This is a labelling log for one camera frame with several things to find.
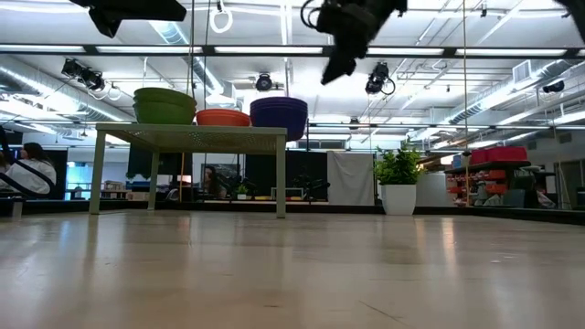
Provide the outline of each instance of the bowl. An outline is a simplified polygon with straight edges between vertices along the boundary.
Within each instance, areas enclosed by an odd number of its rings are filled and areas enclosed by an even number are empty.
[[[250,116],[236,110],[208,109],[197,113],[197,125],[249,127]]]
[[[141,101],[133,107],[138,123],[193,124],[195,118],[195,108],[163,102]]]
[[[195,109],[197,102],[191,96],[182,92],[164,88],[141,88],[134,92],[135,102],[164,102]]]
[[[254,127],[287,129],[287,142],[303,138],[307,124],[307,103],[287,97],[269,97],[253,101],[250,119]]]

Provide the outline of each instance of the spotlight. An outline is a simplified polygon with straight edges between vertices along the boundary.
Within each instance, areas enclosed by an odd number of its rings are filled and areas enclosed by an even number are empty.
[[[261,73],[256,80],[257,91],[268,91],[272,88],[271,75],[268,73]]]
[[[82,71],[83,67],[77,62],[77,60],[65,59],[65,64],[63,64],[61,73],[67,78],[75,79],[81,74]]]
[[[85,86],[93,91],[102,91],[106,87],[106,83],[101,77],[101,72],[93,72],[90,69],[83,69],[78,82],[85,84]]]
[[[351,119],[349,119],[349,124],[359,124],[359,120],[357,119],[357,117],[351,117]],[[357,127],[349,127],[349,130],[357,130]]]
[[[389,76],[388,64],[386,63],[378,63],[372,74],[369,75],[366,84],[366,92],[370,95],[375,95],[379,92],[384,93],[385,95],[391,95],[396,90],[396,85],[394,81]],[[382,89],[386,85],[387,82],[390,82],[394,87],[392,92],[384,92]]]
[[[555,82],[551,85],[542,87],[542,91],[544,91],[545,93],[551,93],[551,92],[561,92],[565,89],[565,81],[561,80],[559,82]]]
[[[101,72],[94,72],[90,68],[85,68],[75,59],[65,59],[61,73],[69,79],[77,79],[79,83],[84,84],[89,90],[102,91],[106,86],[105,80],[101,77]]]

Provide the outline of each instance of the white planter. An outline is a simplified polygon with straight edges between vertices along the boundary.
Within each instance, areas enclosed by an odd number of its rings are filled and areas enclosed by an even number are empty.
[[[412,216],[417,202],[417,186],[382,186],[382,205],[386,215]]]

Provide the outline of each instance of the fluorescent light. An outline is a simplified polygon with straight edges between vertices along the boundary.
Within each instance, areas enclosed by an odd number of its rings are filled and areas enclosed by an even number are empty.
[[[517,130],[546,130],[548,129],[547,126],[508,126],[508,125],[498,125],[495,126],[496,129],[517,129]]]
[[[58,46],[58,45],[0,45],[0,51],[40,51],[40,52],[63,52],[63,53],[84,53],[82,46]]]
[[[519,141],[521,139],[527,138],[528,136],[531,136],[535,134],[534,132],[532,133],[523,133],[523,134],[519,134],[518,136],[514,136],[511,138],[508,138],[507,140],[505,140],[506,142],[514,142],[514,141]]]
[[[407,124],[379,124],[378,128],[429,128],[428,124],[417,124],[417,123],[407,123]]]
[[[215,47],[219,54],[321,54],[323,47]]]
[[[493,141],[480,141],[480,142],[470,143],[469,145],[467,145],[467,147],[469,147],[469,148],[482,148],[482,147],[494,145],[496,143],[500,143],[500,141],[495,141],[495,140],[493,140]]]
[[[442,48],[370,48],[369,55],[442,55]]]
[[[15,123],[15,125],[17,125],[19,127],[31,129],[31,130],[36,130],[36,131],[42,132],[42,133],[50,133],[50,134],[57,133],[54,130],[50,129],[49,127],[44,126],[42,124],[37,124],[37,123],[32,123],[31,125],[26,125],[26,124],[21,124],[21,123]]]
[[[578,111],[571,114],[565,114],[560,118],[555,119],[555,124],[563,124],[585,119],[585,111]]]
[[[492,49],[492,48],[471,48],[467,49],[467,56],[562,56],[566,49]],[[457,56],[464,55],[464,49],[457,49]]]
[[[189,46],[98,46],[100,53],[129,54],[129,53],[151,53],[151,54],[186,54]],[[193,47],[194,53],[201,53],[201,47]]]

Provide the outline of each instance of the green plant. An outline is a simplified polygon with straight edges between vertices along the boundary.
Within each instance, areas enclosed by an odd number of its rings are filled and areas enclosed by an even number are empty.
[[[417,184],[423,171],[417,166],[420,155],[413,147],[409,147],[410,139],[402,143],[396,154],[383,152],[383,159],[376,161],[374,170],[381,185]]]
[[[245,185],[240,185],[236,188],[236,194],[248,194],[248,188]]]

